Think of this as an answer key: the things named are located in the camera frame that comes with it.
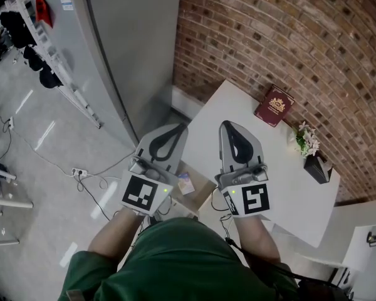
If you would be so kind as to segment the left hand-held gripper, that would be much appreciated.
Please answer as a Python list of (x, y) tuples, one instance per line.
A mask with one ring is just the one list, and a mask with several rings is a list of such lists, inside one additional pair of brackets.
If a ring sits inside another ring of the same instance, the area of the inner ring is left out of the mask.
[(178, 170), (188, 136), (186, 124), (163, 125), (145, 134), (122, 174), (122, 206), (153, 216), (178, 185)]

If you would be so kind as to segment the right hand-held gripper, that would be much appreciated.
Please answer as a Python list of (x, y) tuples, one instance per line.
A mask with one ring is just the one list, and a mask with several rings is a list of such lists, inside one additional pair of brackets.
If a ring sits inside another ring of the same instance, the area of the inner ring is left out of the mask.
[(243, 126), (225, 120), (219, 128), (219, 153), (224, 173), (215, 180), (231, 214), (243, 218), (269, 211), (267, 166), (260, 141)]

